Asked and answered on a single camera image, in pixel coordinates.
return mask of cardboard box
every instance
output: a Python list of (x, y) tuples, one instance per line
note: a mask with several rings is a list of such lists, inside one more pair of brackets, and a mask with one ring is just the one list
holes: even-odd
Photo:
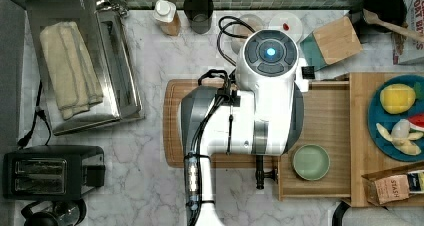
[(423, 170), (424, 162), (362, 175), (367, 201), (380, 206), (392, 201), (409, 198), (410, 190), (406, 174)]
[[(405, 0), (405, 5), (408, 8), (405, 20), (408, 29), (423, 33), (424, 0)], [(394, 33), (393, 47), (393, 64), (424, 62), (424, 43)]]

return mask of box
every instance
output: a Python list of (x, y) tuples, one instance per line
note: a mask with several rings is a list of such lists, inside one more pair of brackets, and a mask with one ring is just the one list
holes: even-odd
[(408, 199), (411, 194), (406, 174), (423, 169), (424, 162), (420, 162), (362, 175), (367, 201), (380, 206), (388, 202)]
[[(410, 30), (423, 33), (424, 0), (405, 0), (406, 24)], [(424, 43), (393, 34), (393, 64), (424, 62)]]
[(362, 51), (352, 23), (346, 16), (312, 31), (300, 47), (308, 65), (314, 66), (315, 71)]

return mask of white bottle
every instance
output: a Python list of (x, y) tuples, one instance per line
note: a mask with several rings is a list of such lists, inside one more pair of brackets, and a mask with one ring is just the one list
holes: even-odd
[(165, 0), (158, 0), (153, 11), (153, 17), (164, 33), (178, 36), (181, 23), (175, 4)]

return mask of green bowl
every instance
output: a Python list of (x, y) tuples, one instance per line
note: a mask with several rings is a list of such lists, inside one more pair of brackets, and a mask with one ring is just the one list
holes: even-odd
[(294, 153), (293, 168), (303, 179), (319, 180), (330, 168), (330, 157), (321, 146), (303, 145)]

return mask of lemon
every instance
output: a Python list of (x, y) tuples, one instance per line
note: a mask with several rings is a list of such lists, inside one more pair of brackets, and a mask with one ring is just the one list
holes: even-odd
[(392, 84), (380, 93), (380, 102), (389, 114), (408, 111), (415, 102), (415, 91), (405, 84)]

